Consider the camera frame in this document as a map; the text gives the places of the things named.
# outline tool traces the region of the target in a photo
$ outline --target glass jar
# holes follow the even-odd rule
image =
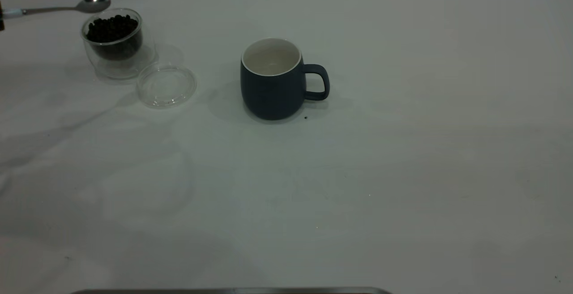
[[[90,24],[97,19],[109,19],[129,15],[137,21],[137,28],[122,39],[110,43],[95,43],[87,38]],[[97,72],[110,78],[125,79],[135,77],[155,59],[153,37],[143,24],[141,16],[131,9],[110,9],[90,17],[81,27],[81,37],[88,59]]]

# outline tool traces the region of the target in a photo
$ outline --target dark blue mug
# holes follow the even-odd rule
[[[307,92],[307,73],[323,78],[324,91]],[[330,92],[326,69],[305,65],[303,54],[284,39],[267,38],[250,45],[241,57],[241,93],[245,105],[265,120],[294,114],[307,100],[324,100]]]

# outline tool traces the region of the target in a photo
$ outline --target white table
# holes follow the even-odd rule
[[[149,109],[96,77],[86,15],[6,21],[0,293],[573,291],[573,0],[112,1],[198,90]],[[267,36],[328,70],[327,101],[246,112]]]

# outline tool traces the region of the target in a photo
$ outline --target mug rim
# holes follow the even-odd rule
[[[252,70],[251,70],[249,67],[247,67],[247,65],[245,64],[245,53],[246,53],[253,45],[255,45],[256,43],[260,43],[261,41],[267,41],[267,40],[272,40],[272,39],[274,39],[274,40],[286,41],[287,43],[290,43],[291,45],[293,45],[293,47],[295,47],[296,50],[299,52],[299,59],[296,61],[295,65],[293,65],[290,69],[288,69],[288,70],[285,71],[285,72],[281,72],[281,73],[279,73],[279,74],[265,75],[265,74],[260,74],[260,73],[258,73],[258,72],[252,71]],[[243,65],[243,67],[245,67],[246,70],[249,70],[249,72],[251,72],[251,73],[253,73],[253,74],[257,75],[257,76],[262,76],[262,77],[277,77],[277,76],[280,76],[280,75],[284,75],[284,74],[286,74],[287,72],[290,72],[291,70],[295,69],[296,66],[298,66],[298,65],[300,64],[300,61],[301,61],[302,59],[303,59],[303,53],[301,53],[301,51],[300,51],[300,49],[299,49],[299,47],[298,47],[297,45],[295,45],[294,43],[291,43],[291,41],[288,41],[287,39],[278,38],[278,37],[266,37],[266,38],[263,38],[263,39],[259,39],[259,40],[255,41],[254,43],[251,43],[251,44],[243,51],[243,53],[241,54],[241,64]]]

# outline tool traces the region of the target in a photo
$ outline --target spoon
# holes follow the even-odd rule
[[[80,11],[83,13],[96,13],[106,10],[111,5],[111,0],[81,0],[75,7],[44,7],[40,9],[4,9],[0,19],[12,19],[23,15],[53,12],[53,11]]]

